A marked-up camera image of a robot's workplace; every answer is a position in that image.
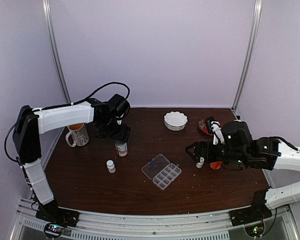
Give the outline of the small white pill bottle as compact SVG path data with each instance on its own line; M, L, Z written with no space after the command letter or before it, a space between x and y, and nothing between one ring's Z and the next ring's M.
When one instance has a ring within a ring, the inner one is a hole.
M196 167L198 169L201 169L203 167L204 163L205 163L205 159L203 157L200 157L199 162L196 163Z

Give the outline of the white orange vitamin bottle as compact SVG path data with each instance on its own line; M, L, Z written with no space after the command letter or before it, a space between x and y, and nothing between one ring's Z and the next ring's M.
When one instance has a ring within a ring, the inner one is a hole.
M124 141L115 141L115 148L119 157L125 157L128 155L128 145Z

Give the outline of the clear plastic pill organizer box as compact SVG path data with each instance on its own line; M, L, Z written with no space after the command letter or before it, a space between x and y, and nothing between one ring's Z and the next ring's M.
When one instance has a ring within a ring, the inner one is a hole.
M162 191L182 173L178 164L170 162L161 153L144 165L141 171Z

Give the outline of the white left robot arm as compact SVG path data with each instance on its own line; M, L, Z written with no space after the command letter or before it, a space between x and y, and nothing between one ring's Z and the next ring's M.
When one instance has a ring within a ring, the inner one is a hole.
M131 105L127 97L118 93L107 101L87 97L64 105L21 107L16 124L12 128L16 160L21 165L28 184L42 207L43 215L51 222L59 221L62 218L62 211L43 169L44 136L72 125L95 124L97 137L126 142L131 129L123 120L130 109Z

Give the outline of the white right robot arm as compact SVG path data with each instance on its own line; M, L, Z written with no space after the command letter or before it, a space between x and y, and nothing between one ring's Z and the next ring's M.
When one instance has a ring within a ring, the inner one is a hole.
M242 120L219 125L209 120L208 132L212 141L196 141L185 148L198 168L204 163L222 162L243 165L245 168L291 170L300 172L300 147L283 137L270 136L253 139L249 127ZM268 210L300 201L300 181L280 188L255 192L246 210L249 220L258 220Z

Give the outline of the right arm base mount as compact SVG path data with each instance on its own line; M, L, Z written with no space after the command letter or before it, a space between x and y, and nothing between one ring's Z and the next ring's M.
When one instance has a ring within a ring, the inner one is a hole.
M254 222L261 221L262 219L267 219L272 216L272 211L268 208L241 208L236 210L231 210L229 212L231 224L233 227L246 225Z

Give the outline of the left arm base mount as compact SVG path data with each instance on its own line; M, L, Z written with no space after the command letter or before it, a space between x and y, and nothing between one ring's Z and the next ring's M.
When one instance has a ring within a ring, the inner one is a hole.
M79 216L80 213L78 211L59 207L52 209L39 207L35 214L37 219L56 223L63 227L76 227Z

